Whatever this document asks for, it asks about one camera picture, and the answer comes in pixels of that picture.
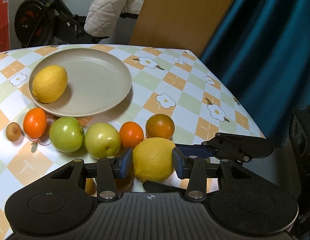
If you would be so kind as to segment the black exercise bike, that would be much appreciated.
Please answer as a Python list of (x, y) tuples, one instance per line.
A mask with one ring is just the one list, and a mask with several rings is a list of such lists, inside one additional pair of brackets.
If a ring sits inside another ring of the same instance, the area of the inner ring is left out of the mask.
[(63, 0), (25, 0), (15, 15), (15, 32), (23, 48), (64, 43), (98, 43), (84, 30), (86, 16), (73, 14)]

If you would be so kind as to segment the bright orange mandarin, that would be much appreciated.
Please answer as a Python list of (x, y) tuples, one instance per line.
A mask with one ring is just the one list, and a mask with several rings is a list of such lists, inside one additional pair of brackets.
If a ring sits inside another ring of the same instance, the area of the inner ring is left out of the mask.
[(23, 120), (23, 130), (31, 139), (43, 136), (47, 127), (47, 116), (43, 109), (36, 107), (27, 112)]

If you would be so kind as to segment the checkered floral tablecloth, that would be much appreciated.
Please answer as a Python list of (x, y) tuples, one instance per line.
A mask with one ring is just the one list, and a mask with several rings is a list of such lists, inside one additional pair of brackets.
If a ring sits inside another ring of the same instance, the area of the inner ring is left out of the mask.
[[(75, 157), (92, 161), (86, 150), (57, 151), (48, 137), (31, 141), (23, 136), (10, 142), (5, 136), (9, 123), (22, 124), (25, 114), (35, 107), (28, 89), (31, 71), (42, 59), (63, 49), (49, 46), (0, 53), (0, 239), (11, 234), (4, 206), (14, 192)], [(128, 121), (144, 127), (152, 115), (163, 113), (175, 123), (172, 140), (176, 143), (199, 144), (217, 132), (263, 136), (235, 96), (192, 52), (113, 44), (94, 49), (126, 64), (132, 93), (111, 111), (82, 118), (84, 128), (96, 122), (120, 128)]]

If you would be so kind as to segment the dark orange fruit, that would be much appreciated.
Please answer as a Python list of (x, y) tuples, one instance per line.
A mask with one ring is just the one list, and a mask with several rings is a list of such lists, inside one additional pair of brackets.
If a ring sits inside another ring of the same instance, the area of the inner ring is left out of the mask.
[(168, 115), (154, 114), (146, 121), (145, 129), (148, 138), (171, 139), (175, 132), (175, 123)]

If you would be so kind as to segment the small brown kiwi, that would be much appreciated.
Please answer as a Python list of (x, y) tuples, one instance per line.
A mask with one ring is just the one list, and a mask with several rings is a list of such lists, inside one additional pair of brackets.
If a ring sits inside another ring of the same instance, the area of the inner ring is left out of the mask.
[(11, 122), (5, 130), (5, 135), (10, 142), (16, 142), (21, 136), (20, 125), (16, 122)]

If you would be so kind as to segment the wooden board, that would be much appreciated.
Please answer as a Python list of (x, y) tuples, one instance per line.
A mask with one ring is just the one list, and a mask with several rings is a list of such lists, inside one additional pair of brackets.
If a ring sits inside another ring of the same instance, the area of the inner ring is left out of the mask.
[(200, 56), (233, 0), (144, 0), (130, 44)]

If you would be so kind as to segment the green apple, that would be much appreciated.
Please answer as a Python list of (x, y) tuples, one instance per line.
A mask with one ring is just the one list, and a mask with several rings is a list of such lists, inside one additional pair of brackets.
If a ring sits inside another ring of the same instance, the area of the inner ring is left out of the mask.
[(88, 128), (85, 134), (85, 147), (95, 159), (116, 155), (121, 148), (121, 138), (111, 124), (99, 122)]
[(51, 144), (60, 152), (71, 153), (79, 150), (84, 143), (84, 129), (73, 117), (61, 117), (49, 129)]

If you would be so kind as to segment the white quilted jacket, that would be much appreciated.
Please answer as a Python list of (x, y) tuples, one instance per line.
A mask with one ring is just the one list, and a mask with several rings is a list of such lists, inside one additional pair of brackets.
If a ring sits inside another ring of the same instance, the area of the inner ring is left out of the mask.
[(92, 0), (84, 30), (94, 37), (109, 37), (120, 16), (137, 17), (144, 0)]

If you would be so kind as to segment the teal curtain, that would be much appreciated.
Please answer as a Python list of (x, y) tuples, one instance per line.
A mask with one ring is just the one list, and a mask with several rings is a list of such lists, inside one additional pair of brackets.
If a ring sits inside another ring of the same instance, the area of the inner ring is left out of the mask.
[(234, 0), (201, 61), (281, 146), (310, 105), (310, 0)]

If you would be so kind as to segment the large yellow lemon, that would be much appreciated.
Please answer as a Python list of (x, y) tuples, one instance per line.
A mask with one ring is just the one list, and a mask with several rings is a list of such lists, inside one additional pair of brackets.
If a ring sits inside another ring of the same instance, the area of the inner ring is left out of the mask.
[(68, 76), (64, 67), (46, 66), (35, 75), (32, 82), (32, 94), (40, 102), (55, 102), (63, 95), (67, 83)]

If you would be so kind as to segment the beige round plate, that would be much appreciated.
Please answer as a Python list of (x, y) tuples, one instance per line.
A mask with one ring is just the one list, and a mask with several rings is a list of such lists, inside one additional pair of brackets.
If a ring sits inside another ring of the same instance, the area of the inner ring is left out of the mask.
[(51, 103), (42, 103), (35, 96), (32, 99), (55, 116), (81, 118), (106, 112), (121, 103), (132, 87), (130, 71), (120, 59), (100, 50), (71, 48), (42, 59), (30, 74), (29, 90), (36, 74), (53, 64), (67, 72), (65, 92)]

